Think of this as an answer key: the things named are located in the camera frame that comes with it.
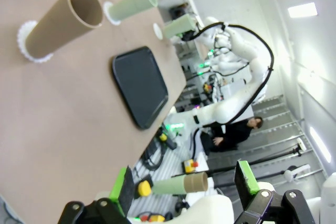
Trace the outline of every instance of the seated man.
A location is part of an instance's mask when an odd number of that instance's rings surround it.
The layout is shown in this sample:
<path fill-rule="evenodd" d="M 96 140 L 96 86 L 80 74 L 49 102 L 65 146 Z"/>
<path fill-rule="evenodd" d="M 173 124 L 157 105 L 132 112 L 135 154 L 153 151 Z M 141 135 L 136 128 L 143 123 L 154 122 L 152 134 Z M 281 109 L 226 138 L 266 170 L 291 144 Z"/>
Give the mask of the seated man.
<path fill-rule="evenodd" d="M 234 148 L 238 143 L 248 139 L 252 129 L 262 127 L 263 122 L 260 116 L 255 116 L 249 120 L 226 125 L 225 133 L 220 126 L 212 127 L 212 138 L 206 133 L 201 135 L 205 153 L 208 155 L 209 152 L 224 152 Z"/>

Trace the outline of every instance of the black shirt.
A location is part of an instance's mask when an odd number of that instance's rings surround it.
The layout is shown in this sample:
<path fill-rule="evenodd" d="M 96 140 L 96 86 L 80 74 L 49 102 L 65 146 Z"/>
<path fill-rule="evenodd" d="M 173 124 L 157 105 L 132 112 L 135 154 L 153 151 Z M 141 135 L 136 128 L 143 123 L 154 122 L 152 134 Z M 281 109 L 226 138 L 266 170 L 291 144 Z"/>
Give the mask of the black shirt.
<path fill-rule="evenodd" d="M 252 128 L 247 126 L 248 120 L 243 120 L 237 123 L 226 125 L 226 131 L 223 133 L 220 126 L 212 127 L 213 137 L 223 137 L 224 140 L 218 145 L 214 146 L 211 151 L 222 152 L 233 148 L 238 143 L 245 141 L 250 136 Z"/>

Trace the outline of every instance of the bolt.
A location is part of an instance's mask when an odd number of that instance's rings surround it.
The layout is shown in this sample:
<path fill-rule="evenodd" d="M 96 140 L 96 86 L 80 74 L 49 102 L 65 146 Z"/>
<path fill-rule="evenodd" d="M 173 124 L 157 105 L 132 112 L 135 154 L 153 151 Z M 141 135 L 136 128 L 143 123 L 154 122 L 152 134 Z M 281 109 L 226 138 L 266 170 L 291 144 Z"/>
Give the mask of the bolt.
<path fill-rule="evenodd" d="M 290 192 L 290 193 L 289 193 L 289 196 L 290 196 L 291 198 L 295 198 L 295 197 L 296 197 L 296 193 L 294 193 L 294 192 Z"/>
<path fill-rule="evenodd" d="M 105 206 L 107 205 L 107 202 L 106 202 L 105 200 L 103 200 L 103 201 L 100 203 L 100 205 L 101 205 L 102 207 L 105 207 Z"/>
<path fill-rule="evenodd" d="M 78 205 L 78 204 L 74 204 L 74 205 L 72 206 L 72 208 L 73 208 L 73 210 L 77 210 L 77 209 L 79 208 L 79 205 Z"/>
<path fill-rule="evenodd" d="M 269 196 L 269 193 L 268 193 L 267 191 L 263 191 L 263 192 L 261 193 L 261 195 L 263 195 L 264 197 L 268 197 L 268 196 Z"/>

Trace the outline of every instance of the ceiling light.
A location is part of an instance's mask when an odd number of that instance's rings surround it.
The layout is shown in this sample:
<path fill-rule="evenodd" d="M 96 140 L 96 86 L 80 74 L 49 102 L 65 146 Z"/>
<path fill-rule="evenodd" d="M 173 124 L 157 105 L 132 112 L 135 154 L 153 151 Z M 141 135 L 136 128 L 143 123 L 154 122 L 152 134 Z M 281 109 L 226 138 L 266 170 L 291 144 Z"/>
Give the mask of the ceiling light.
<path fill-rule="evenodd" d="M 317 10 L 314 2 L 288 8 L 288 12 L 291 18 L 302 18 L 317 15 Z"/>
<path fill-rule="evenodd" d="M 314 130 L 313 127 L 310 127 L 310 135 L 313 137 L 313 139 L 317 143 L 317 146 L 320 148 L 320 151 L 324 155 L 325 160 L 327 160 L 327 162 L 330 163 L 331 162 L 331 154 L 330 154 L 326 145 L 324 144 L 324 142 L 322 141 L 322 139 L 320 138 L 320 136 L 317 134 L 317 132 Z"/>

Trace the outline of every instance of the dark hair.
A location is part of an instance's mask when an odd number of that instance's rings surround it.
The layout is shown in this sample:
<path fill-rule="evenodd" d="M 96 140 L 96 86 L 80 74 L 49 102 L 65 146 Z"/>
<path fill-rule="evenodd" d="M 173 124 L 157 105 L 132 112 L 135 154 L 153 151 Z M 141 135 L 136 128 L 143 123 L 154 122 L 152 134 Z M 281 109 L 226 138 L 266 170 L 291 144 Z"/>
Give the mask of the dark hair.
<path fill-rule="evenodd" d="M 255 116 L 254 118 L 255 119 L 260 119 L 260 122 L 257 123 L 257 127 L 258 127 L 258 129 L 261 128 L 264 124 L 264 119 L 261 116 Z"/>

